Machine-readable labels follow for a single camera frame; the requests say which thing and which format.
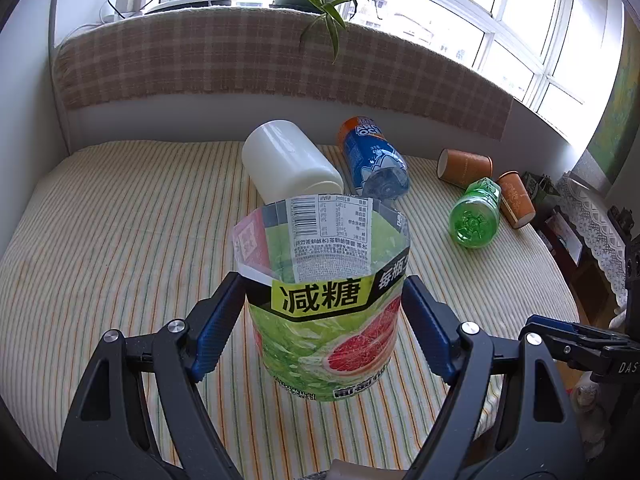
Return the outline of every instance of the paper cup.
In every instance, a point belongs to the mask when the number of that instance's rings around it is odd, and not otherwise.
[[[517,171],[508,171],[498,178],[498,186],[502,190],[500,211],[509,221],[511,227],[520,229],[533,220],[536,209],[531,203],[529,194]]]
[[[438,178],[466,189],[483,177],[491,178],[494,164],[491,158],[458,150],[442,150],[438,159]]]

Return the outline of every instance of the striped bedsheet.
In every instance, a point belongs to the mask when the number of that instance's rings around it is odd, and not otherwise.
[[[109,142],[75,153],[37,186],[0,264],[0,394],[28,439],[54,465],[65,417],[105,330],[157,331],[210,296],[234,261],[230,229],[262,204],[242,167],[242,143]],[[335,146],[323,153],[350,182]],[[494,242],[467,251],[447,215],[460,190],[435,162],[408,157],[409,272],[460,319],[516,337],[530,314],[577,321],[574,300],[530,226],[500,221]],[[446,387],[432,376],[404,318],[388,371],[351,399],[292,397],[261,367],[245,311],[217,369],[200,384],[229,455],[248,479],[295,479],[333,458],[407,468]],[[145,376],[162,455],[178,463],[153,376]],[[481,430],[495,416],[493,378]]]

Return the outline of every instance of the metal screw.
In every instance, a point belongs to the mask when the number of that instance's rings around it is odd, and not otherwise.
[[[104,333],[104,335],[102,336],[102,339],[104,340],[105,343],[113,343],[114,341],[116,341],[117,338],[119,338],[120,334],[118,334],[117,330],[107,330],[107,332]]]
[[[535,332],[529,332],[527,334],[527,342],[532,345],[538,346],[542,343],[542,338]]]
[[[182,332],[184,330],[184,321],[181,319],[174,319],[169,322],[167,326],[169,332],[177,334],[178,332]]]
[[[470,335],[477,334],[478,332],[480,332],[480,327],[473,321],[465,321],[462,324],[462,332]]]

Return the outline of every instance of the yellow label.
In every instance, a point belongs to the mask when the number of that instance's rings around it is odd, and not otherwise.
[[[373,281],[374,276],[296,284],[273,280],[270,311],[295,321],[359,312],[369,306]]]

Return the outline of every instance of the plaid cushion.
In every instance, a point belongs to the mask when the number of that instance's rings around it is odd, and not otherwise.
[[[409,41],[349,25],[335,63],[325,28],[305,44],[304,12],[218,7],[105,25],[60,49],[66,108],[174,93],[280,94],[394,110],[500,139],[513,98]]]

